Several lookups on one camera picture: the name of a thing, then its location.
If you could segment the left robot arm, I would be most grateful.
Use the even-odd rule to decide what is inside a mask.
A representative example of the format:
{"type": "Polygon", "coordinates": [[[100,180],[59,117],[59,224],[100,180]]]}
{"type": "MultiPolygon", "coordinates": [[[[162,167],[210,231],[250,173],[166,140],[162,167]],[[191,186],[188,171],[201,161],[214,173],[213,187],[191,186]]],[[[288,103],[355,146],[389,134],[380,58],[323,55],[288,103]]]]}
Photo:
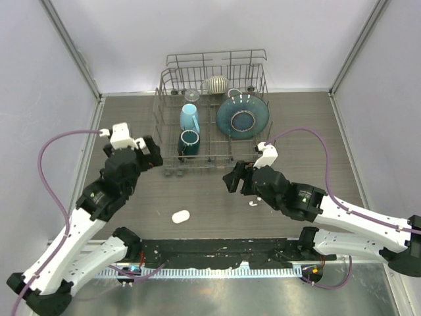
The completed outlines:
{"type": "Polygon", "coordinates": [[[151,136],[118,146],[110,143],[100,177],[85,187],[65,226],[44,254],[25,272],[13,273],[7,285],[37,315],[61,315],[93,277],[117,261],[134,262],[141,238],[126,227],[91,253],[79,258],[85,245],[123,208],[134,194],[140,174],[163,164],[151,136]]]}

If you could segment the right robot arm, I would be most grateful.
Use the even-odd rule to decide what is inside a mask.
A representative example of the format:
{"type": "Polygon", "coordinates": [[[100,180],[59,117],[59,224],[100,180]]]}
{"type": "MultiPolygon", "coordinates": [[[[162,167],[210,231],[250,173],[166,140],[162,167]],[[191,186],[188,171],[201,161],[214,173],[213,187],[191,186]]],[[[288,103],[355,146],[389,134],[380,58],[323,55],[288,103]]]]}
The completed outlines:
{"type": "Polygon", "coordinates": [[[420,276],[420,216],[408,219],[352,205],[321,188],[290,182],[272,167],[239,161],[222,177],[230,193],[261,198],[273,210],[295,221],[342,229],[333,233],[305,228],[297,252],[306,260],[318,254],[344,254],[377,259],[397,273],[420,276]]]}

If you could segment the oval white charging case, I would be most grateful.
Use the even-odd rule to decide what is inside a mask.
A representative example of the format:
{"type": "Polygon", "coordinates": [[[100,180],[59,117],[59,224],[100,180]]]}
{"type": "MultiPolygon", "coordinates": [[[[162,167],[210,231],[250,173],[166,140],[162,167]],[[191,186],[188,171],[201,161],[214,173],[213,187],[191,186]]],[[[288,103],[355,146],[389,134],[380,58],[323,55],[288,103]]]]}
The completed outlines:
{"type": "Polygon", "coordinates": [[[189,218],[190,218],[190,212],[188,210],[177,211],[171,216],[171,220],[174,224],[184,223],[188,221],[189,218]]]}

